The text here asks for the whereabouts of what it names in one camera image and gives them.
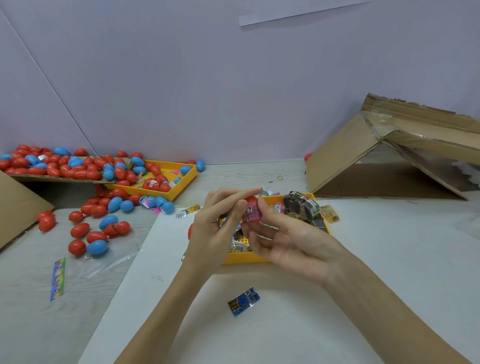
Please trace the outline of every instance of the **white paper strip on wall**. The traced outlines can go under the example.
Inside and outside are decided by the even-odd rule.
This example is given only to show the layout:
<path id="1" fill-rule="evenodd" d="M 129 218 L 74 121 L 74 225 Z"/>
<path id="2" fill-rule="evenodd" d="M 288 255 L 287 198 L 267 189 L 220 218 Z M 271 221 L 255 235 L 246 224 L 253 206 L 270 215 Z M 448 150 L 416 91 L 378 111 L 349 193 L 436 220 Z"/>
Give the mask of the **white paper strip on wall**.
<path id="1" fill-rule="evenodd" d="M 369 0 L 237 0 L 240 26 L 360 4 Z"/>

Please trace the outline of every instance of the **small blue package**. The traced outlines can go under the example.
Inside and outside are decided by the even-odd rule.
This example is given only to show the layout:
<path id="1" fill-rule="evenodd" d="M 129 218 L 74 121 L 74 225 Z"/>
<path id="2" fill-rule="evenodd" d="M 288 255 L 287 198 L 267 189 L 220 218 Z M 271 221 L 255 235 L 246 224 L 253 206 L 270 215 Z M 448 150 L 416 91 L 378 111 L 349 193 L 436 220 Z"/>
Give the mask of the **small blue package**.
<path id="1" fill-rule="evenodd" d="M 235 317 L 240 315 L 246 309 L 252 307 L 256 302 L 260 300 L 260 296 L 257 292 L 250 287 L 244 293 L 242 293 L 237 298 L 231 300 L 228 305 L 230 306 L 230 310 Z"/>

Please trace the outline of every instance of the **hand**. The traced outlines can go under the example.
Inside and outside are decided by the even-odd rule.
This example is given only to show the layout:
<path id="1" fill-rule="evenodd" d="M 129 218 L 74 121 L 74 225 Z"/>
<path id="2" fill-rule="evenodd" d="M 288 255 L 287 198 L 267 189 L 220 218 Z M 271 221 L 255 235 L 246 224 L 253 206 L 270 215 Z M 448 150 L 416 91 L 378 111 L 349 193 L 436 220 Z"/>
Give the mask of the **hand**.
<path id="1" fill-rule="evenodd" d="M 232 244 L 235 228 L 247 210 L 244 198 L 257 195 L 262 188 L 236 190 L 220 188 L 210 191 L 202 211 L 193 221 L 192 235 L 182 267 L 205 281 L 220 267 Z M 225 224 L 220 228 L 218 218 L 228 213 Z"/>
<path id="2" fill-rule="evenodd" d="M 258 207 L 262 212 L 260 222 L 278 227 L 279 230 L 258 222 L 242 223 L 242 231 L 248 237 L 253 251 L 322 286 L 328 283 L 348 250 L 320 229 L 273 210 L 263 198 L 258 199 Z"/>

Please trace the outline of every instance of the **left hand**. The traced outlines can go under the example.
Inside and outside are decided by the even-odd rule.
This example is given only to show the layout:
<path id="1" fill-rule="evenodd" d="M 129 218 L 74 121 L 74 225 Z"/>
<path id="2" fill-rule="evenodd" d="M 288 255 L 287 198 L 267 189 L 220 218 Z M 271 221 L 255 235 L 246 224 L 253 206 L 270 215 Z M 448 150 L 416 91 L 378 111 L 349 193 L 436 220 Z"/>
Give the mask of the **left hand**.
<path id="1" fill-rule="evenodd" d="M 232 244 L 235 228 L 247 210 L 244 198 L 257 195 L 262 188 L 236 190 L 220 188 L 210 191 L 202 211 L 193 220 L 192 235 L 182 267 L 205 281 L 222 265 Z M 222 228 L 218 226 L 220 215 L 228 213 Z"/>

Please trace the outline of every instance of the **right hand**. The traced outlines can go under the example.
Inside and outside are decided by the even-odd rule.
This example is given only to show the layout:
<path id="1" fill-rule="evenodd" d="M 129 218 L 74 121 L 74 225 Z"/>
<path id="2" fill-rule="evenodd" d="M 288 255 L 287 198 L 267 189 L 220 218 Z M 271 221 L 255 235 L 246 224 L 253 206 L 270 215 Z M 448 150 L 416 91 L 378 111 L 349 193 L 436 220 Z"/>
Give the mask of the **right hand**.
<path id="1" fill-rule="evenodd" d="M 263 198 L 258 199 L 260 222 L 242 223 L 252 250 L 279 267 L 298 273 L 322 286 L 338 272 L 348 250 L 333 236 L 304 221 L 273 210 Z"/>

